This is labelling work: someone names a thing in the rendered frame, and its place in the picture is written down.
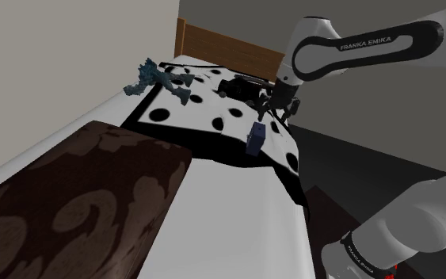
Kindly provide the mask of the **dark blue small box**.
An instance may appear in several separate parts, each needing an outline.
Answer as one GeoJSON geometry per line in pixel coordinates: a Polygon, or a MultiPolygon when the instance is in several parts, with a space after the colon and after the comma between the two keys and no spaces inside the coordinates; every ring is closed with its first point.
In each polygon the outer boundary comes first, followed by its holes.
{"type": "Polygon", "coordinates": [[[246,153],[258,156],[266,139],[266,128],[261,122],[254,122],[246,141],[246,153]]]}

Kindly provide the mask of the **black boxy device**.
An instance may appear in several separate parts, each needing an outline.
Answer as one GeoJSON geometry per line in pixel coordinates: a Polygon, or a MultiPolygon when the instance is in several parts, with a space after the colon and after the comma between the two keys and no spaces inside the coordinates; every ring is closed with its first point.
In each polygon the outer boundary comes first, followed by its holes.
{"type": "Polygon", "coordinates": [[[222,79],[215,91],[220,97],[229,97],[244,103],[255,105],[261,98],[261,93],[272,93],[274,85],[259,78],[245,75],[235,75],[231,80],[222,79]]]}

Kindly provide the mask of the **white bed with wooden headboard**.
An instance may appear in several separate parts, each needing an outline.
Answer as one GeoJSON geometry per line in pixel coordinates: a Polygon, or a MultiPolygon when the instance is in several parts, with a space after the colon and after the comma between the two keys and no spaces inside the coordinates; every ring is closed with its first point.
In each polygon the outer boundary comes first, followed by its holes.
{"type": "MultiPolygon", "coordinates": [[[[271,79],[237,65],[214,32],[184,22],[177,27],[175,52],[167,63],[221,66],[271,79]]],[[[91,121],[123,128],[141,100],[116,94],[1,166],[0,184],[91,121]]],[[[273,168],[228,166],[191,154],[137,279],[314,279],[305,209],[273,168]]]]}

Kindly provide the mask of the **blue-grey ragged plush toy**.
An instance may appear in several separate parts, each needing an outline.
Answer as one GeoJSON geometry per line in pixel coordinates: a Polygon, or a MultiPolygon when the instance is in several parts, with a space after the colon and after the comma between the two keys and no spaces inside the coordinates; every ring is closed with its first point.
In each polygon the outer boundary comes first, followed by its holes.
{"type": "Polygon", "coordinates": [[[191,90],[181,87],[174,88],[172,81],[179,80],[187,87],[190,87],[194,75],[190,74],[172,74],[168,72],[161,72],[158,65],[150,58],[147,58],[145,64],[139,65],[139,81],[135,85],[127,85],[123,88],[127,96],[140,95],[148,86],[156,85],[157,83],[165,87],[172,95],[178,97],[182,105],[186,105],[189,101],[191,90]]]}

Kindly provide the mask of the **white blanket with black dots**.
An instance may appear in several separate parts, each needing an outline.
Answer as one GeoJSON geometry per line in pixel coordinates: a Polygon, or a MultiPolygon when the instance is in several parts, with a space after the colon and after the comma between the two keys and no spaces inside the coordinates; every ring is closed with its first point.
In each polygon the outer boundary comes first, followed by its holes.
{"type": "Polygon", "coordinates": [[[258,120],[259,102],[251,105],[215,92],[222,79],[231,80],[240,74],[221,66],[173,63],[161,63],[158,69],[195,76],[190,87],[172,81],[174,88],[191,90],[188,103],[182,105],[159,83],[148,86],[142,94],[132,95],[142,100],[123,122],[123,128],[186,147],[196,159],[241,168],[271,167],[291,199],[309,209],[299,181],[298,147],[286,121],[274,109],[258,120]],[[258,156],[252,156],[246,153],[246,141],[256,121],[265,125],[266,139],[258,156]]]}

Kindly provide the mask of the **brown patterned block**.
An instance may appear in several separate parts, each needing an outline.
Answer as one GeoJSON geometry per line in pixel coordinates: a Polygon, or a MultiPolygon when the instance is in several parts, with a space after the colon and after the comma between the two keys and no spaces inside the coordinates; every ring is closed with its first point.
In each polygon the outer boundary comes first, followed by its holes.
{"type": "Polygon", "coordinates": [[[0,184],[0,279],[137,279],[191,160],[85,124],[0,184]]]}

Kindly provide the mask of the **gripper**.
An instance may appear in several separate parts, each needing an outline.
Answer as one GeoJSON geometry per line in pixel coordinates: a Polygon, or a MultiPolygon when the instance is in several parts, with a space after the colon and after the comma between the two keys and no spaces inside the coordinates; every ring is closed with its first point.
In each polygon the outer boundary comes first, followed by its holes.
{"type": "Polygon", "coordinates": [[[296,115],[300,100],[294,96],[298,89],[299,85],[288,85],[286,82],[283,82],[278,78],[273,87],[271,97],[268,95],[261,95],[259,97],[257,119],[262,120],[264,114],[270,109],[284,109],[284,119],[296,115]]]}

